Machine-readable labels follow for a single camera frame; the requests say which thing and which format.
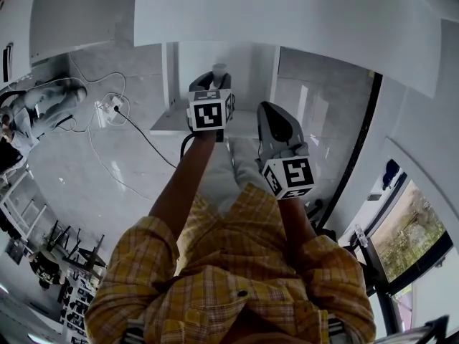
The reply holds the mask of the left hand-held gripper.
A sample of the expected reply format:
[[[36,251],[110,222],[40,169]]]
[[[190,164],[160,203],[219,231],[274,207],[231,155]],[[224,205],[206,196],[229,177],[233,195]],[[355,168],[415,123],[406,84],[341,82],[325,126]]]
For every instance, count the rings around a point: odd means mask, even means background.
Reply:
[[[233,117],[235,96],[232,94],[232,77],[222,76],[220,90],[208,90],[212,84],[212,71],[196,78],[189,85],[189,106],[186,110],[193,133],[216,131],[216,141],[224,139],[224,129]]]

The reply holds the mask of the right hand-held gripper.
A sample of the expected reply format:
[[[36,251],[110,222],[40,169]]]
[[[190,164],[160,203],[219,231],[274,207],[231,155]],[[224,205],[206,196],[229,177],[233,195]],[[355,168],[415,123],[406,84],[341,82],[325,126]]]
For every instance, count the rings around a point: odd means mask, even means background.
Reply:
[[[274,197],[305,196],[315,186],[315,173],[297,119],[281,106],[263,101],[257,108],[257,126],[260,145],[256,162]]]

